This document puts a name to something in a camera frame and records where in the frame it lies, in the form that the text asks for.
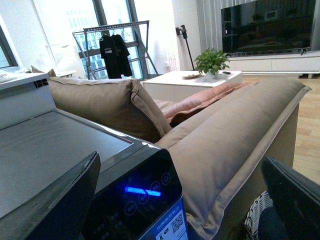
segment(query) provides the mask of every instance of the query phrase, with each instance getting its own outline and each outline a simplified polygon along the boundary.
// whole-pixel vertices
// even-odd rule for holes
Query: coffee table
[[[180,102],[195,93],[223,83],[242,83],[242,71],[228,72],[230,74],[219,71],[216,79],[207,79],[205,74],[194,78],[183,77],[199,75],[198,71],[171,71],[146,80],[143,85],[153,99]]]

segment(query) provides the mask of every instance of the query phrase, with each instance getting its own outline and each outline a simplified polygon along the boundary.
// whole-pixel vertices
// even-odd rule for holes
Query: beige sofa
[[[241,223],[266,189],[260,169],[265,154],[293,165],[299,102],[310,90],[294,79],[251,83],[171,128],[134,79],[52,77],[49,89],[58,108],[168,149],[190,239],[206,240],[243,237]]]

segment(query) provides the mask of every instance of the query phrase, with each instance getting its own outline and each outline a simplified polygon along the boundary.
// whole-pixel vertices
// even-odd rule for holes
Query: black t-shirt
[[[103,36],[99,40],[101,58],[104,59],[109,79],[120,79],[121,69],[119,66],[114,41],[110,36]]]
[[[126,77],[133,75],[128,61],[130,53],[120,35],[105,35],[100,38],[99,44],[109,79],[120,79],[121,74]]]
[[[117,53],[118,53],[116,57],[120,66],[121,73],[126,77],[132,76],[130,64],[128,61],[128,56],[130,55],[130,53],[127,49],[125,41],[118,34],[112,35],[111,38],[115,45],[115,49],[117,50]]]

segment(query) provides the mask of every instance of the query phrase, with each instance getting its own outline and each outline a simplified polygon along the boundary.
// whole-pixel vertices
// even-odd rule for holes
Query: television
[[[222,50],[232,56],[310,47],[316,0],[256,0],[221,9]]]

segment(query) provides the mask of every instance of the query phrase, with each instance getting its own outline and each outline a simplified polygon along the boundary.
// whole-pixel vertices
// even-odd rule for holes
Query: sofa backrest
[[[172,128],[137,79],[50,77],[58,109],[155,143]]]

